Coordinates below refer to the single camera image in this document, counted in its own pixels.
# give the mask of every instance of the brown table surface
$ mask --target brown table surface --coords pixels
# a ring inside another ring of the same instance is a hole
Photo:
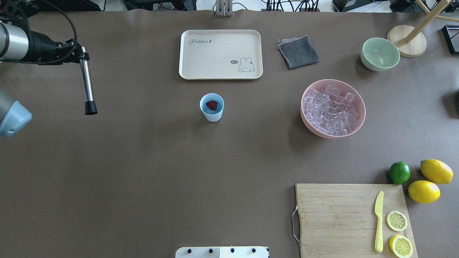
[[[0,87],[34,118],[0,139],[0,253],[21,257],[174,257],[186,246],[269,246],[299,257],[291,214],[296,183],[390,184],[406,162],[409,180],[435,158],[459,171],[458,57],[435,20],[426,52],[381,73],[360,61],[362,44],[424,15],[212,11],[70,13],[90,53],[99,114],[84,115],[77,64],[0,64]],[[53,40],[73,37],[55,13],[30,18]],[[188,29],[255,29],[264,73],[256,80],[187,81],[178,73]],[[320,62],[288,70],[279,39],[309,35]],[[362,94],[363,127],[339,140],[312,134],[300,99],[312,82],[342,80]],[[209,92],[225,100],[220,121],[198,108]],[[458,257],[459,180],[438,201],[412,201],[420,258]]]

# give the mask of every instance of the lemon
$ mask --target lemon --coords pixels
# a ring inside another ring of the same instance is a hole
[[[440,197],[440,189],[432,182],[418,180],[408,186],[408,194],[417,202],[430,203]]]
[[[445,163],[436,159],[425,159],[421,161],[421,173],[437,184],[448,184],[453,179],[453,170]]]
[[[409,167],[403,161],[392,164],[391,168],[389,169],[389,177],[391,178],[392,182],[397,185],[406,183],[410,175],[411,172],[409,171]]]
[[[400,211],[391,211],[386,217],[387,224],[395,231],[403,231],[408,225],[408,220]]]
[[[411,241],[402,235],[393,235],[389,239],[391,251],[399,258],[408,258],[413,254]]]

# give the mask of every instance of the folded towel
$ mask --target folded towel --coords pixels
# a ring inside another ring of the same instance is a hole
[[[283,39],[277,46],[290,69],[319,61],[319,55],[307,35],[301,38]]]

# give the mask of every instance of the blue cup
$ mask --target blue cup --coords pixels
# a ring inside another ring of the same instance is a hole
[[[206,103],[209,102],[209,101],[216,101],[217,102],[217,109],[216,110],[210,110],[206,106]],[[220,118],[222,117],[224,106],[225,106],[225,102],[223,101],[223,98],[220,95],[216,94],[216,93],[205,94],[201,98],[201,101],[199,102],[199,107],[201,108],[201,111],[204,114],[204,117],[210,122],[216,122],[216,121],[220,120]]]

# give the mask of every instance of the wooden stand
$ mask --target wooden stand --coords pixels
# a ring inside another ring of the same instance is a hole
[[[427,47],[427,40],[421,33],[433,19],[437,18],[452,0],[441,0],[435,8],[427,14],[427,17],[417,27],[409,25],[398,25],[387,33],[387,39],[391,41],[405,57],[418,57],[424,53]]]

